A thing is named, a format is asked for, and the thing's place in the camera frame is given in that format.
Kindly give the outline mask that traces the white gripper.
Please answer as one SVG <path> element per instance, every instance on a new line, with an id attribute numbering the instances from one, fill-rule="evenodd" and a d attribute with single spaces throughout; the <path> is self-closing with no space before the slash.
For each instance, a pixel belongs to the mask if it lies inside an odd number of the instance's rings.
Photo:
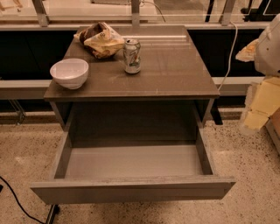
<path id="1" fill-rule="evenodd" d="M 280 108 L 280 14 L 269 23 L 258 39 L 243 47 L 235 58 L 242 62 L 255 61 L 255 70 L 271 75 L 256 85 L 253 101 L 249 104 L 244 125 L 260 130 Z"/>

